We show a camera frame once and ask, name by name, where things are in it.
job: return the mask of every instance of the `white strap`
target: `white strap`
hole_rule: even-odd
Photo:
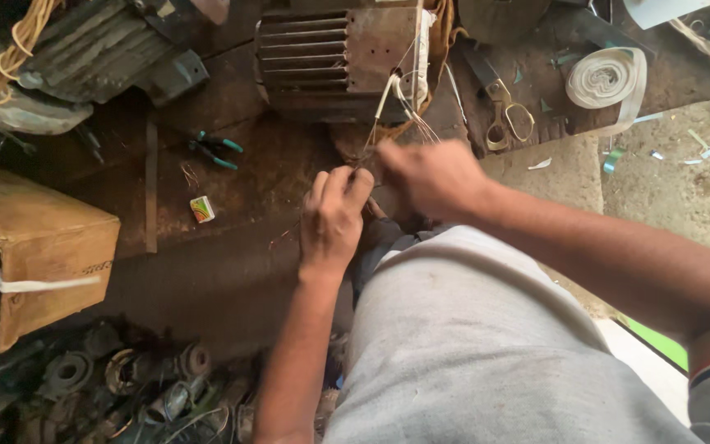
[[[640,113],[648,64],[645,53],[633,47],[613,47],[583,58],[569,74],[566,93],[575,104],[600,109],[621,103],[615,125],[588,131],[612,136],[627,130]]]
[[[100,276],[83,277],[80,279],[56,280],[53,282],[43,282],[40,280],[19,280],[17,282],[5,282],[2,280],[2,269],[0,268],[0,291],[2,293],[24,293],[26,291],[58,290],[59,288],[79,287],[81,285],[97,284]]]

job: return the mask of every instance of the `insulating tape roll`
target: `insulating tape roll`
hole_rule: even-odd
[[[566,94],[572,102],[587,109],[621,103],[615,125],[589,132],[611,136],[632,126],[640,113],[647,76],[643,51],[633,47],[603,49],[574,66],[566,82]]]

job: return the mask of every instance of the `hand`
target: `hand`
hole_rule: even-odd
[[[374,187],[367,170],[340,166],[316,175],[303,199],[301,217],[301,277],[323,274],[335,279],[355,255],[363,218],[360,210]]]
[[[415,208],[432,219],[471,223],[484,216],[484,203],[503,189],[460,141],[400,147],[386,139],[377,144],[377,153],[388,180],[398,182]]]

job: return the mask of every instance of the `pliers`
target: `pliers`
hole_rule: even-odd
[[[210,136],[204,131],[200,131],[199,134],[196,136],[195,140],[188,142],[188,148],[191,148],[191,151],[196,151],[198,149],[202,152],[204,156],[207,156],[212,159],[212,161],[215,162],[217,165],[237,170],[237,166],[235,164],[220,159],[218,156],[215,156],[210,150],[210,148],[221,149],[223,147],[231,148],[232,150],[237,151],[238,153],[243,152],[242,147],[232,142],[231,140],[224,139],[221,137]]]

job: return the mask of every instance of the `man's right hand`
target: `man's right hand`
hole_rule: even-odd
[[[476,218],[496,217],[497,197],[507,190],[484,174],[461,141],[400,147],[383,140],[377,153],[388,169],[388,179],[397,182],[413,206],[432,219],[472,224]]]

